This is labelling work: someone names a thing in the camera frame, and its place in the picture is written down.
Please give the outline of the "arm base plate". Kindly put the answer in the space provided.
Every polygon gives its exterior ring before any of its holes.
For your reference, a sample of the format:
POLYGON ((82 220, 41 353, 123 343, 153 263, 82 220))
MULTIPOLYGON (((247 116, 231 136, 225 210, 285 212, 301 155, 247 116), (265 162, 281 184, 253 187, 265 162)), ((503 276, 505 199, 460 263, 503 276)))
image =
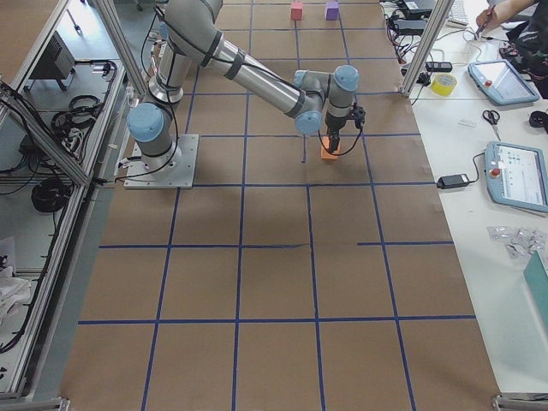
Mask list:
POLYGON ((134 143, 133 156, 140 157, 128 165, 128 175, 124 180, 127 189, 168 189, 191 188, 199 146, 197 134, 179 134, 172 140, 177 148, 156 158, 141 153, 138 143, 134 143))

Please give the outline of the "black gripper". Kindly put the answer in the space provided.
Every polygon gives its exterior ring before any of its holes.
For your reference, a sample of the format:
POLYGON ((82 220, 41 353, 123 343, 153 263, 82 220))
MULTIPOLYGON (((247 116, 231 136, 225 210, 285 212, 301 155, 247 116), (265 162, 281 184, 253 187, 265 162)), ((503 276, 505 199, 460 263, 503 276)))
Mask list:
POLYGON ((329 135, 328 153, 339 153, 339 132, 345 126, 345 117, 327 114, 325 117, 325 125, 327 127, 327 134, 329 135))

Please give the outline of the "person hand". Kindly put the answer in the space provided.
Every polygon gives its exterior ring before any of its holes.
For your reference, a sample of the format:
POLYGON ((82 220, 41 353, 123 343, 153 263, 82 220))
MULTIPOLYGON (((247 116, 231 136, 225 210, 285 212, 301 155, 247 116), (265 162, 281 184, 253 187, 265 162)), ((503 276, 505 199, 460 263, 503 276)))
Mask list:
POLYGON ((489 31, 500 25, 494 8, 484 9, 477 17, 478 32, 489 31))

